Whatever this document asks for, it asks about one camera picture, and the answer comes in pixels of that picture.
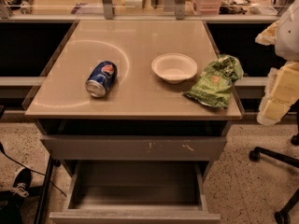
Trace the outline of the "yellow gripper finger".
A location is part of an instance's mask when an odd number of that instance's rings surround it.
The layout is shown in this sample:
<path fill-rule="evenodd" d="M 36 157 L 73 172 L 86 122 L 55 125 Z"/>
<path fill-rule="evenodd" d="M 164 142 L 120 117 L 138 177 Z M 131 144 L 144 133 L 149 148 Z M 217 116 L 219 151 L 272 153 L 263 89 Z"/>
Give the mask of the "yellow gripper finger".
<path fill-rule="evenodd" d="M 287 61 L 281 68 L 271 68 L 260 102 L 257 121 L 274 125 L 299 99 L 299 62 Z"/>
<path fill-rule="evenodd" d="M 278 22 L 275 21 L 256 36 L 255 42 L 264 46 L 274 45 L 277 38 L 277 28 Z"/>

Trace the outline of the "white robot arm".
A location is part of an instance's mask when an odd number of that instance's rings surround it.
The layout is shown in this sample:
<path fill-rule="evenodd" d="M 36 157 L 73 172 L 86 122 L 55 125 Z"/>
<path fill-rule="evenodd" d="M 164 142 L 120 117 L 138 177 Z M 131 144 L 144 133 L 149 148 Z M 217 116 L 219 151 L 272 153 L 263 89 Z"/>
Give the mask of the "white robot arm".
<path fill-rule="evenodd" d="M 286 61 L 279 69 L 270 69 L 259 106 L 257 121 L 269 126 L 280 122 L 299 100 L 299 0 L 258 34 L 255 42 L 274 45 L 276 55 Z"/>

